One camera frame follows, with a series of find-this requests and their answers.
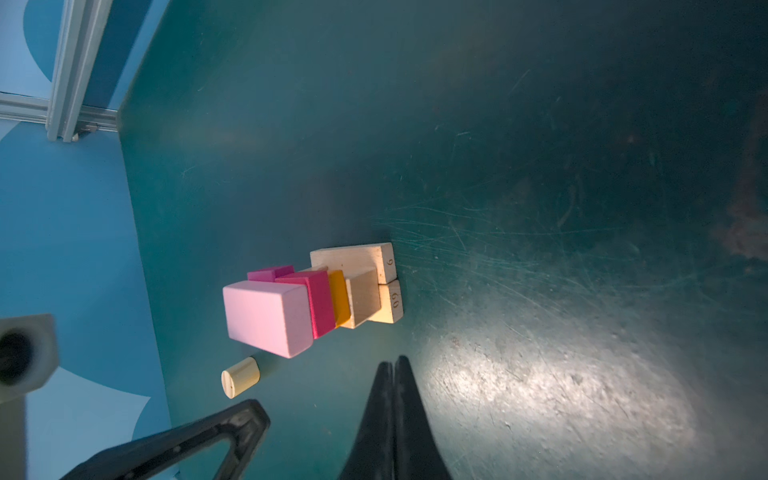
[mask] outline green tabletop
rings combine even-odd
[[[764,471],[766,273],[684,188],[718,148],[714,127],[681,140],[708,118],[685,100],[708,44],[687,67],[655,49],[665,18],[706,29],[645,4],[171,0],[120,129],[173,424],[255,398],[272,427],[247,478],[335,478],[377,364],[405,354],[455,478]],[[726,200],[733,170],[697,191]],[[294,359],[228,338],[223,286],[384,241],[397,324]],[[261,381],[229,400],[221,371],[254,353]]]

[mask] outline magenta block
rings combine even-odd
[[[223,289],[230,338],[287,359],[312,346],[310,300],[304,285],[243,282]]]
[[[333,314],[331,287],[328,283],[328,272],[325,270],[313,272],[297,272],[275,279],[278,283],[292,283],[306,286],[310,296],[310,313],[312,317],[312,334],[318,339],[336,328],[336,316]]]
[[[293,265],[271,266],[255,272],[248,272],[248,280],[252,282],[274,282],[278,276],[293,273]]]

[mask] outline light blue backdrop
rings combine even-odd
[[[119,107],[166,4],[114,1],[86,104]],[[0,2],[0,91],[50,96],[62,5]],[[30,480],[170,428],[117,134],[0,120],[0,317],[43,312],[61,368],[27,397]]]

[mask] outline stacked blocks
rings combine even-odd
[[[230,338],[291,358],[340,326],[402,318],[391,243],[315,250],[310,259],[307,270],[275,266],[225,286]]]
[[[290,273],[275,279],[275,281],[306,287],[310,297],[310,318],[312,319],[314,338],[318,339],[336,328],[336,315],[333,313],[328,272],[321,270],[319,272]]]
[[[255,272],[248,272],[248,280],[252,282],[274,282],[279,276],[290,275],[293,273],[293,266],[271,266]]]
[[[312,346],[310,297],[304,285],[233,283],[224,287],[230,338],[287,359]]]

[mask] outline scratch mark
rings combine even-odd
[[[466,246],[466,245],[464,245],[464,240],[462,240],[462,237],[461,237],[461,236],[458,234],[458,232],[456,231],[456,227],[454,227],[453,225],[451,225],[451,228],[453,229],[453,233],[455,233],[455,234],[456,234],[456,238],[458,238],[458,241],[459,241],[459,243],[461,243],[461,245],[462,245],[462,248],[463,248],[463,249],[464,249],[464,251],[466,252],[466,251],[467,251],[467,246]]]
[[[515,294],[515,295],[517,295],[517,296],[521,296],[522,298],[524,298],[524,299],[526,299],[528,302],[530,302],[530,303],[532,303],[532,304],[536,305],[538,308],[540,308],[540,309],[544,310],[545,312],[549,312],[549,309],[546,309],[546,308],[544,308],[542,305],[540,305],[539,303],[537,303],[535,300],[533,300],[533,299],[530,299],[530,298],[526,297],[525,295],[523,295],[522,293],[518,292],[517,290],[515,290],[515,289],[514,289],[514,288],[512,288],[512,287],[510,287],[509,285],[505,285],[505,284],[503,284],[503,283],[499,282],[498,280],[496,280],[496,279],[493,279],[493,278],[491,278],[491,277],[489,277],[489,276],[485,276],[485,275],[480,275],[480,276],[481,276],[481,277],[483,277],[483,278],[485,278],[486,280],[490,280],[490,281],[492,281],[493,283],[496,283],[497,285],[499,285],[499,286],[500,286],[501,288],[503,288],[503,289],[509,290],[510,292],[514,293],[514,294]]]
[[[411,207],[411,208],[413,208],[414,210],[427,210],[427,211],[430,211],[430,212],[435,212],[436,214],[449,215],[450,217],[469,218],[469,219],[472,219],[472,220],[483,220],[483,221],[486,221],[488,223],[493,223],[490,220],[486,220],[484,218],[471,217],[469,215],[454,214],[452,212],[446,212],[445,210],[438,210],[436,208],[431,208],[431,207]]]
[[[502,320],[502,323],[504,323],[504,324],[507,326],[507,328],[508,328],[508,329],[510,329],[511,331],[513,331],[513,332],[517,333],[519,336],[523,337],[523,338],[524,338],[524,339],[526,339],[527,341],[529,341],[529,342],[532,342],[532,341],[533,341],[533,340],[529,339],[527,336],[525,336],[525,335],[523,335],[522,333],[518,332],[517,330],[513,329],[513,328],[512,328],[512,325],[510,325],[510,324],[506,323],[504,320]]]
[[[589,232],[605,232],[612,230],[623,230],[622,227],[605,227],[605,228],[587,228],[584,230],[568,230],[565,232],[556,233],[531,233],[531,232],[488,232],[489,235],[524,235],[530,237],[555,237],[557,235],[568,235],[576,233],[589,233]]]
[[[515,373],[512,372],[510,369],[504,369],[504,371],[507,372],[509,375],[515,377],[515,380],[517,380],[518,382],[523,383],[523,379],[515,375]]]
[[[531,69],[529,68],[528,70],[525,71],[525,73],[520,78],[518,78],[518,81],[515,83],[515,86],[512,87],[512,89],[507,94],[507,98],[509,98],[509,96],[512,95],[512,92],[515,91],[518,85],[520,85],[520,82],[523,81],[523,78],[525,78],[525,76],[528,75],[530,72],[531,72]]]
[[[619,403],[619,400],[614,398],[614,402],[616,402],[616,405],[618,405],[619,409],[621,409],[621,411],[624,412],[624,414],[627,416],[627,420],[628,420],[629,419],[629,415],[627,414],[627,411],[624,410],[624,407],[621,406],[621,404]]]
[[[185,171],[181,172],[181,178],[185,178],[189,170],[192,170],[193,168],[197,168],[197,167],[199,167],[199,165],[192,165],[191,167],[187,168]]]
[[[568,392],[565,390],[565,387],[563,387],[563,384],[560,382],[560,379],[558,378],[558,376],[556,376],[556,375],[554,374],[554,372],[552,371],[552,368],[551,368],[551,367],[550,367],[550,365],[549,365],[549,362],[547,362],[547,359],[544,357],[544,353],[541,351],[541,347],[540,347],[540,346],[538,346],[538,344],[537,344],[536,348],[538,349],[538,355],[539,355],[539,358],[540,358],[540,359],[541,359],[541,361],[544,363],[544,366],[545,366],[545,368],[546,368],[547,370],[549,370],[549,374],[550,374],[550,375],[552,375],[552,378],[554,379],[555,383],[557,383],[557,384],[558,384],[558,386],[560,387],[560,391],[562,392],[563,396],[564,396],[564,397],[565,397],[565,398],[566,398],[566,399],[567,399],[567,400],[568,400],[568,401],[569,401],[569,402],[570,402],[572,405],[574,405],[574,401],[573,401],[573,400],[571,399],[571,397],[568,395]],[[590,444],[586,443],[586,441],[584,440],[584,436],[581,434],[581,431],[579,431],[578,427],[577,427],[576,425],[574,425],[574,424],[571,422],[571,420],[570,420],[570,419],[568,419],[568,420],[566,420],[566,421],[567,421],[567,422],[568,422],[568,424],[571,426],[571,428],[574,430],[574,432],[575,432],[575,433],[576,433],[576,435],[578,436],[579,440],[581,440],[581,443],[582,443],[584,446],[586,446],[586,447],[587,447],[587,450],[589,450],[589,452],[592,454],[592,458],[597,458],[598,456],[597,456],[597,455],[595,455],[595,453],[594,453],[594,450],[593,450],[592,446],[591,446]]]

